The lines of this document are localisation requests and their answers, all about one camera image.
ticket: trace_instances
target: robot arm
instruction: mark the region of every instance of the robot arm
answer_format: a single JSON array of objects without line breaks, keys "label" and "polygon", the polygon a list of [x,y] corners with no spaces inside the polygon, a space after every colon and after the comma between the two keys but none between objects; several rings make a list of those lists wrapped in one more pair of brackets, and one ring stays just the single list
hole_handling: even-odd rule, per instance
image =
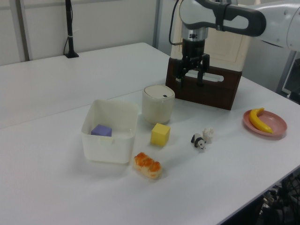
[{"label": "robot arm", "polygon": [[298,0],[253,6],[236,6],[210,0],[183,0],[179,13],[183,23],[183,58],[174,62],[174,76],[181,85],[185,74],[196,69],[197,84],[201,86],[202,76],[209,69],[209,55],[204,54],[208,27],[255,37],[273,45],[300,51]]}]

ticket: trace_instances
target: yellow banana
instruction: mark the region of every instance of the yellow banana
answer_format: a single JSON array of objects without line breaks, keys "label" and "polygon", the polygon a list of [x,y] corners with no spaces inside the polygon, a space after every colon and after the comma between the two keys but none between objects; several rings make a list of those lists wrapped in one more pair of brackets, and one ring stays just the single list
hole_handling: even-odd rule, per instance
[{"label": "yellow banana", "polygon": [[250,111],[249,114],[249,119],[250,122],[253,124],[254,127],[256,127],[257,129],[267,132],[267,133],[273,133],[273,130],[264,122],[262,122],[259,118],[258,118],[258,113],[263,111],[264,108],[260,108],[260,109],[253,109]]}]

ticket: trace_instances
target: black pole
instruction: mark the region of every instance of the black pole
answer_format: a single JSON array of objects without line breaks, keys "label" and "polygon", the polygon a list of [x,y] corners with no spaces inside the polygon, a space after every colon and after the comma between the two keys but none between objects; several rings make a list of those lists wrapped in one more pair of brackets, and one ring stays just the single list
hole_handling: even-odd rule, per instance
[{"label": "black pole", "polygon": [[66,0],[66,14],[67,14],[67,36],[69,42],[69,53],[65,54],[65,56],[70,59],[70,58],[79,57],[79,55],[74,51],[74,45],[73,45],[71,0]]}]

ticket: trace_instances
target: toy figurine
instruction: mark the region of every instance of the toy figurine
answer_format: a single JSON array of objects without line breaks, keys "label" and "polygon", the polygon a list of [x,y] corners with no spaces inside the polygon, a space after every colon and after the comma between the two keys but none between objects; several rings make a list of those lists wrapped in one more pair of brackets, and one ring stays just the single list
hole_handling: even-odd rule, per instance
[{"label": "toy figurine", "polygon": [[200,134],[194,134],[191,143],[194,143],[196,148],[200,147],[201,149],[205,149],[206,142]]},{"label": "toy figurine", "polygon": [[204,131],[202,132],[203,134],[203,139],[205,143],[211,143],[211,140],[213,138],[214,134],[214,129],[213,128],[205,128]]}]

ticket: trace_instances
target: bread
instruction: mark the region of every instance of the bread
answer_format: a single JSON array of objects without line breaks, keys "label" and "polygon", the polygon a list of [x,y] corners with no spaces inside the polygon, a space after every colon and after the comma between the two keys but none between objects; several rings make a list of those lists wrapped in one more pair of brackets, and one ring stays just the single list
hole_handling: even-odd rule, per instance
[{"label": "bread", "polygon": [[133,167],[151,179],[157,178],[162,172],[160,163],[143,152],[135,156]]}]

